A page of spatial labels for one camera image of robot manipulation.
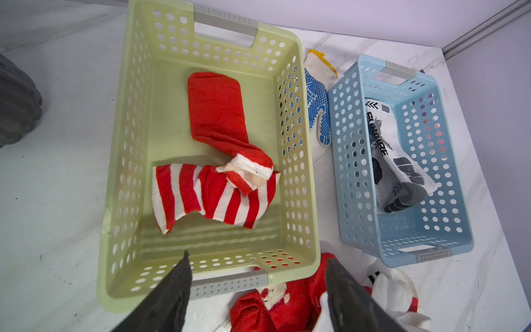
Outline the red snowflake sock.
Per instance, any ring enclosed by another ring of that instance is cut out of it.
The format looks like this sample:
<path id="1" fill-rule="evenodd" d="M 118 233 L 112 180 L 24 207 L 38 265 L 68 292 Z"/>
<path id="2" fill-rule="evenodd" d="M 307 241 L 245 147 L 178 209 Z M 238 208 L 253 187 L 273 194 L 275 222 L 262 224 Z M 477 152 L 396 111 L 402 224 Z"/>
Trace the red snowflake sock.
<path id="1" fill-rule="evenodd" d="M 213 72 L 193 73 L 188 105 L 192 138 L 232 158 L 216 171 L 245 196 L 264 186 L 273 161 L 249 141 L 238 81 Z"/>

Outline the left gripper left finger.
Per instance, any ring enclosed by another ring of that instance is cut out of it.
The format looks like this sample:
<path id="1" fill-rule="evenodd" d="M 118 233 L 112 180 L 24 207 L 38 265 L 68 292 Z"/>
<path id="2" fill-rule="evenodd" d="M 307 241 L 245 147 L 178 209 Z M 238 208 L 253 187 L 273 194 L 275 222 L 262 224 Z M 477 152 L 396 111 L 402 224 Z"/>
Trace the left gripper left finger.
<path id="1" fill-rule="evenodd" d="M 189 253 L 113 330 L 182 331 L 192 287 Z"/>

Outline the white sock red trim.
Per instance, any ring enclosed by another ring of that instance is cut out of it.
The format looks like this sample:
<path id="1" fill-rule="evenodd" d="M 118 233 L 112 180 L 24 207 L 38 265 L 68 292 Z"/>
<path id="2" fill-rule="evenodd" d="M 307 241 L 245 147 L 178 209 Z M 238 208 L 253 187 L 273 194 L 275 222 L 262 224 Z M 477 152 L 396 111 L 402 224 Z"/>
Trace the white sock red trim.
<path id="1" fill-rule="evenodd" d="M 405 331 L 430 330 L 431 318 L 423 313 L 419 294 L 410 277 L 397 268 L 376 271 L 362 282 L 372 299 Z"/>

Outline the red white striped sock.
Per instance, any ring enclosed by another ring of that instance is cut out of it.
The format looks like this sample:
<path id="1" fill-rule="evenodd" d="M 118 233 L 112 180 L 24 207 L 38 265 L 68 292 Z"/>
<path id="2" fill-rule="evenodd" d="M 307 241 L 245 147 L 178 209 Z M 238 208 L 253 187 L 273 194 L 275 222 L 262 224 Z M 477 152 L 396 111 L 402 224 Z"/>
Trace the red white striped sock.
<path id="1" fill-rule="evenodd" d="M 277 171 L 265 185 L 243 194 L 232 174 L 213 166 L 170 164 L 152 169 L 152 209 L 160 231 L 166 235 L 184 216 L 197 212 L 206 219 L 253 229 L 277 192 Z"/>

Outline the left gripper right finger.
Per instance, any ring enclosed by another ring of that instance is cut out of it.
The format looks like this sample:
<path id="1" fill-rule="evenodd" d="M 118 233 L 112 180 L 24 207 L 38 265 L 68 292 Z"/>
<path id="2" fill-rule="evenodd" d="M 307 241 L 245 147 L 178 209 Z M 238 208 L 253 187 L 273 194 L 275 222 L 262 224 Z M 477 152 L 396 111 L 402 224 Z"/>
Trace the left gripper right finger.
<path id="1" fill-rule="evenodd" d="M 336 259 L 325 271 L 330 320 L 334 331 L 403 331 Z"/>

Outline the white grey sport sock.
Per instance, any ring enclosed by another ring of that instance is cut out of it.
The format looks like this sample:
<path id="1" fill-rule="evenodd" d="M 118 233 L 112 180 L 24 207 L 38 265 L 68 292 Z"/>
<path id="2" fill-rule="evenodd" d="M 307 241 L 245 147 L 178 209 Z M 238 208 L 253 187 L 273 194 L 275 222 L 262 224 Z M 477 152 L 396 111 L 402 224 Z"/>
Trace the white grey sport sock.
<path id="1" fill-rule="evenodd" d="M 365 108 L 379 212 L 399 212 L 423 202 L 438 186 L 402 149 L 391 107 L 367 98 Z"/>

